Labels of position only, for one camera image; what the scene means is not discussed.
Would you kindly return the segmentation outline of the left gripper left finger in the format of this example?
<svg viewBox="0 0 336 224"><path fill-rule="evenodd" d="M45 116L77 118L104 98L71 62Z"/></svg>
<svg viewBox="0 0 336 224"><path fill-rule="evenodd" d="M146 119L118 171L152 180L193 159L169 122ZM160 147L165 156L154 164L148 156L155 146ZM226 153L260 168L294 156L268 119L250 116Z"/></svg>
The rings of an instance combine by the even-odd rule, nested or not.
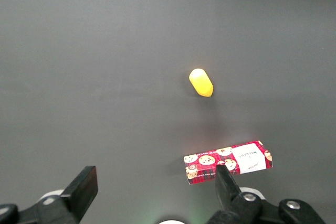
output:
<svg viewBox="0 0 336 224"><path fill-rule="evenodd" d="M1 205L1 223L80 223L98 193L97 170L86 166L62 190L50 191L31 207Z"/></svg>

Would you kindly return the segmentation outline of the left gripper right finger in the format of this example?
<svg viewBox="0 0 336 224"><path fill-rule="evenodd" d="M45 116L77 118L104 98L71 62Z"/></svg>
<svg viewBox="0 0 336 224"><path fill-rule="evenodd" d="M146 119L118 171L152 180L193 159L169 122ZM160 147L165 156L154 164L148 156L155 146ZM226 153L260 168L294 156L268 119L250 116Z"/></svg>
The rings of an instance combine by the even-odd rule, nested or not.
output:
<svg viewBox="0 0 336 224"><path fill-rule="evenodd" d="M208 223L325 223L306 202L283 199L274 206L256 193L243 192L225 165L216 166L216 193L222 210Z"/></svg>

